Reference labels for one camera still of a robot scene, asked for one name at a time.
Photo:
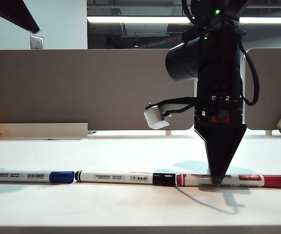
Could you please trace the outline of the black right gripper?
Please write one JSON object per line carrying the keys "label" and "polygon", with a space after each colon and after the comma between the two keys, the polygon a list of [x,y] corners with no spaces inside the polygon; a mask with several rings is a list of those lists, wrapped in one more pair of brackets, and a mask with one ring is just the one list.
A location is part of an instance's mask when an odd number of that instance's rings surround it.
{"label": "black right gripper", "polygon": [[205,141],[211,182],[221,184],[246,132],[241,96],[195,97],[194,127]]}

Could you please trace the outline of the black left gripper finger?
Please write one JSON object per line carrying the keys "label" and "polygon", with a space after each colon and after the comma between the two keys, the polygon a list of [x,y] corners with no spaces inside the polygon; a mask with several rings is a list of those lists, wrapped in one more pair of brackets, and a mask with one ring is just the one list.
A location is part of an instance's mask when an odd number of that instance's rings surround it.
{"label": "black left gripper finger", "polygon": [[40,31],[38,24],[22,0],[0,0],[0,17],[31,33],[35,34]]}

